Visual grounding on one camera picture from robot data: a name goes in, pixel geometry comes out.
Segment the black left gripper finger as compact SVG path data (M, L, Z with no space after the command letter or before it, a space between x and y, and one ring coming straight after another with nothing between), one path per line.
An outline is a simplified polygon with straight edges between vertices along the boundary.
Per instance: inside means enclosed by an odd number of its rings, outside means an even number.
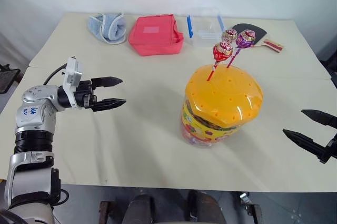
M94 102L91 109L93 112L111 110L123 105L124 103L126 103L126 100L124 99L103 99L101 101Z
M91 79L93 89L97 87L113 87L122 82L123 82L122 79L119 79L117 77L112 77L112 76L97 77L97 78Z

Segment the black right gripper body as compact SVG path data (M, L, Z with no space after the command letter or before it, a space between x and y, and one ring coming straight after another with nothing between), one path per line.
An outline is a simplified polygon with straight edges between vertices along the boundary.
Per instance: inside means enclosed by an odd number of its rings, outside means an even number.
M328 144L325 147L328 159L331 157L336 159L336 142L337 142L337 134L328 142Z

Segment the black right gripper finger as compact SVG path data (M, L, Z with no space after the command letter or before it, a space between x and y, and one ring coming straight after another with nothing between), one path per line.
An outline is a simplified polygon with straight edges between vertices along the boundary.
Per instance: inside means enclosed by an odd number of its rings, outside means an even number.
M336 116L313 109L303 109L301 112L317 123L336 129Z
M330 145L325 147L314 142L311 138L291 130L283 129L283 133L297 146L315 155L321 163L325 164L330 158Z

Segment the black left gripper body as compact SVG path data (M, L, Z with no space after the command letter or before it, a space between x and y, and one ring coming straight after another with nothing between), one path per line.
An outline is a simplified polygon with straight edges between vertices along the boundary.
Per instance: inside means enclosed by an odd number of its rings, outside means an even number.
M94 90L95 88L92 86L92 82L90 80L80 81L76 91L74 92L77 106L85 109L91 108L96 102Z

